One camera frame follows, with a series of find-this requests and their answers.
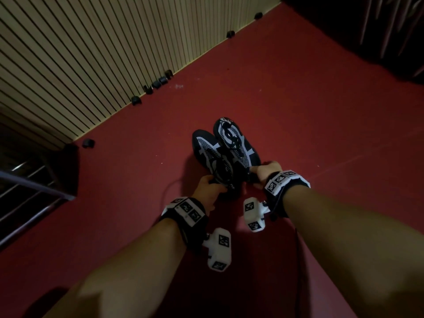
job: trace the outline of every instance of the wooden slat wall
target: wooden slat wall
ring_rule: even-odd
[[[60,149],[280,0],[0,0],[0,123]]]

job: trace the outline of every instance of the hand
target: hand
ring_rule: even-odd
[[[254,183],[253,186],[257,189],[263,189],[265,186],[265,181],[268,178],[269,175],[271,175],[274,172],[281,172],[283,169],[281,168],[281,165],[278,164],[278,162],[271,162],[267,165],[260,165],[260,166],[251,166],[250,172],[257,174],[260,183]]]
[[[214,203],[218,198],[219,193],[227,192],[227,188],[222,184],[209,184],[209,181],[213,180],[213,175],[206,175],[200,179],[199,185],[194,191],[192,197],[202,203],[205,208],[206,215],[215,210]]]

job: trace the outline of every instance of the red floor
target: red floor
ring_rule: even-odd
[[[191,133],[212,131],[221,116],[236,120],[262,160],[424,232],[424,88],[366,63],[285,5],[142,100],[89,133],[96,146],[81,149],[78,198],[0,253],[2,317],[75,283],[150,228],[167,202],[190,194],[205,174]],[[206,258],[187,253],[159,316],[294,316],[293,228],[279,220],[252,234],[241,204],[219,204],[210,223],[232,233],[229,269],[210,271]],[[354,316],[304,252],[302,316]]]

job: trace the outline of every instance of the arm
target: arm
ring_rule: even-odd
[[[193,197],[206,214],[226,188],[204,176]],[[165,296],[186,246],[175,221],[163,219],[74,286],[45,318],[150,317]]]
[[[273,162],[252,171],[265,181],[281,167]],[[422,314],[422,234],[304,186],[290,188],[283,196],[283,205],[316,260],[358,316]]]

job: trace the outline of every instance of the black sneaker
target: black sneaker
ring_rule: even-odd
[[[240,183],[234,181],[231,153],[211,133],[202,129],[192,135],[194,156],[215,176],[215,181],[228,189],[228,195],[234,194]]]
[[[230,118],[221,117],[215,122],[213,133],[230,150],[232,163],[242,181],[257,182],[257,176],[249,174],[250,166],[261,165],[258,153],[243,136],[240,128]]]

